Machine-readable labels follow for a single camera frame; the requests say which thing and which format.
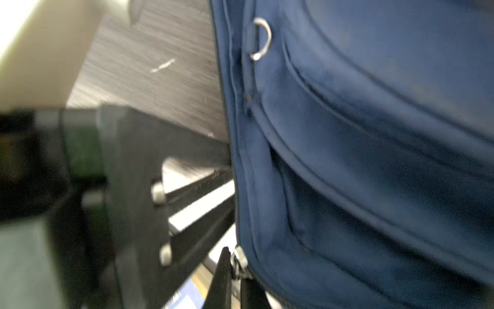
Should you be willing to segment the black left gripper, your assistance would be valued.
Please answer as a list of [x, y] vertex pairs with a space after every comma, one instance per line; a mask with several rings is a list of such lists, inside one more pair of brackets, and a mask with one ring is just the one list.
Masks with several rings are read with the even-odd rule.
[[123, 106], [1, 116], [1, 307], [162, 308], [234, 223], [226, 142]]

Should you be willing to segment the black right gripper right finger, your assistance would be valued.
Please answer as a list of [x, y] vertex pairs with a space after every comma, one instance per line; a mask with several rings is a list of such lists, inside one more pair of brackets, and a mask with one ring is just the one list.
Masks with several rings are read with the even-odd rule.
[[271, 309], [265, 290], [250, 278], [241, 280], [240, 306], [241, 309]]

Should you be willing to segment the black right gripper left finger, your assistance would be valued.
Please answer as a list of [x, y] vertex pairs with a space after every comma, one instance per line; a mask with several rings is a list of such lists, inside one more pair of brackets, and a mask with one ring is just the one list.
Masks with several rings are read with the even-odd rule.
[[223, 247], [202, 309], [231, 309], [231, 302], [232, 266], [230, 251], [228, 247]]

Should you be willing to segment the navy blue school backpack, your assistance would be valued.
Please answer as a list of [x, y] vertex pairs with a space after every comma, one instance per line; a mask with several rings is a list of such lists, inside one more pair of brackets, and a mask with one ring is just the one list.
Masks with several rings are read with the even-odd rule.
[[211, 11], [242, 273], [286, 308], [492, 308], [493, 2]]

